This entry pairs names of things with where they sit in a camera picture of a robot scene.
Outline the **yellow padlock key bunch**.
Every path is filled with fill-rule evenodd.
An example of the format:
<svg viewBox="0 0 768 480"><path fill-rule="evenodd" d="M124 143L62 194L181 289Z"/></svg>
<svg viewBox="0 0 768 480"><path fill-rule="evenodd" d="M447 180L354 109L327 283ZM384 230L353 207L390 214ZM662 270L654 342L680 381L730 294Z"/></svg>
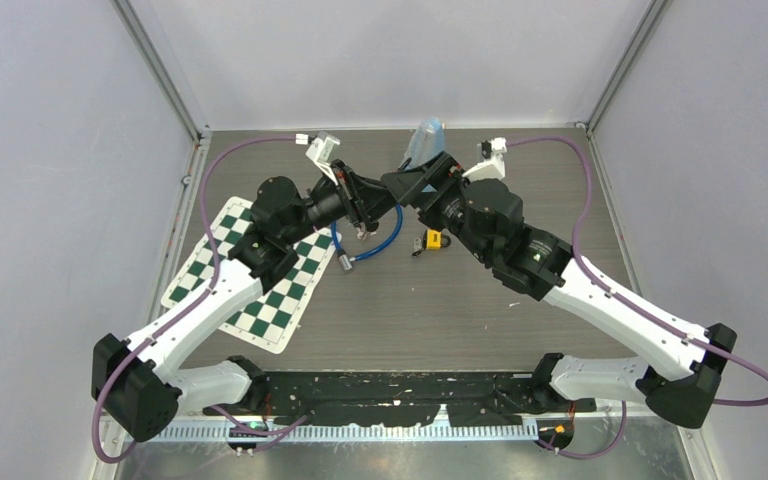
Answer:
<svg viewBox="0 0 768 480"><path fill-rule="evenodd" d="M416 238L413 242L413 251L412 256L418 257L421 255L425 250L425 243L421 238Z"/></svg>

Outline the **yellow padlock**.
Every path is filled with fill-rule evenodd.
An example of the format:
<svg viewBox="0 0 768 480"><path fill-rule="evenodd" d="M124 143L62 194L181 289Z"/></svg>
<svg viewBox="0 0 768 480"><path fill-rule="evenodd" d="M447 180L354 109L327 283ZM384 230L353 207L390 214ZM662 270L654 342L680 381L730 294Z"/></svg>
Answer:
<svg viewBox="0 0 768 480"><path fill-rule="evenodd" d="M442 231L427 229L423 235L424 250L440 250L448 248L452 243L451 238Z"/></svg>

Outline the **small silver keys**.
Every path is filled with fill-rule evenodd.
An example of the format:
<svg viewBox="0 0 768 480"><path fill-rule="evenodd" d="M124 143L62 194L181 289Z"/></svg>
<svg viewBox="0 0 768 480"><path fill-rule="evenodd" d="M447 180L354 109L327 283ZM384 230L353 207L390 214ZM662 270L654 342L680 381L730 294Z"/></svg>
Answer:
<svg viewBox="0 0 768 480"><path fill-rule="evenodd" d="M368 230L364 226L360 226L356 228L356 238L359 241L367 241L374 234L375 234L374 230Z"/></svg>

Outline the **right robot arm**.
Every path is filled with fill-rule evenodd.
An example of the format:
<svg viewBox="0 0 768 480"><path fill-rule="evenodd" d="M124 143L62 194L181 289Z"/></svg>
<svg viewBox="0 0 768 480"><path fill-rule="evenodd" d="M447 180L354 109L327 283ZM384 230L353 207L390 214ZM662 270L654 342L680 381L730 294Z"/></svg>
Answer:
<svg viewBox="0 0 768 480"><path fill-rule="evenodd" d="M736 333L670 315L576 257L571 245L528 225L522 199L504 181L494 154L471 168L440 153L423 165L389 172L382 182L434 230L447 230L510 290L586 320L632 351L629 358L583 359L548 353L531 376L539 412L581 399L640 403L675 425L701 427Z"/></svg>

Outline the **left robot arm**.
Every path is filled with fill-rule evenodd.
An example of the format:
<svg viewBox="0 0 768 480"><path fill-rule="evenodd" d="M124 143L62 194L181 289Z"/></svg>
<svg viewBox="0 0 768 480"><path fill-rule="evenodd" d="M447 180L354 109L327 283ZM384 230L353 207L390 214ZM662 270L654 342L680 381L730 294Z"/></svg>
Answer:
<svg viewBox="0 0 768 480"><path fill-rule="evenodd" d="M207 368L182 363L230 316L269 293L298 260L296 245L349 216L369 228L397 204L383 178L354 172L335 160L306 196L288 177L264 180L251 206L249 227L212 276L153 324L125 339L108 334L93 352L92 394L137 442L158 435L173 418L214 405L261 412L265 374L241 357Z"/></svg>

